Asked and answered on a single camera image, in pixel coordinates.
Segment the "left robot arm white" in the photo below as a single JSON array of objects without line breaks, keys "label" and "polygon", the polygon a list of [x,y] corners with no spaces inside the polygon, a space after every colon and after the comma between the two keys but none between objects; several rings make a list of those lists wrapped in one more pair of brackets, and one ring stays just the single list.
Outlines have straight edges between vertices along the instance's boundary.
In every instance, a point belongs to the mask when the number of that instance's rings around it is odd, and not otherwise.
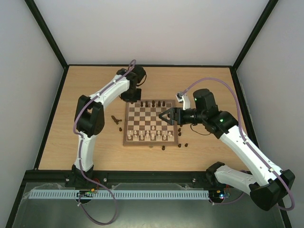
[{"label": "left robot arm white", "polygon": [[93,152],[97,135],[105,125],[105,109],[117,97],[125,102],[137,102],[142,90],[138,88],[146,71],[142,66],[129,65],[117,71],[114,78],[90,96],[79,97],[73,125],[78,135],[78,152],[72,174],[75,179],[87,181],[93,176]]}]

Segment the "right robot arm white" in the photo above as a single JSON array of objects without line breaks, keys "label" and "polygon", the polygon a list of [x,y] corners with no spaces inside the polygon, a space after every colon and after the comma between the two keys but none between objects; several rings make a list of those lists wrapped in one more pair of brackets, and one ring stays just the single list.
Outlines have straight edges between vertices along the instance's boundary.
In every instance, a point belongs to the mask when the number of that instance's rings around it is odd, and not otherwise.
[{"label": "right robot arm white", "polygon": [[246,165],[250,173],[234,170],[222,162],[207,169],[207,180],[212,186],[220,183],[246,194],[262,210],[269,211],[289,194],[295,180],[294,173],[283,170],[267,158],[245,135],[240,123],[227,111],[220,111],[214,95],[208,89],[193,93],[195,108],[190,107],[187,95],[177,93],[183,107],[172,107],[159,114],[170,125],[202,124],[217,139],[226,144]]}]

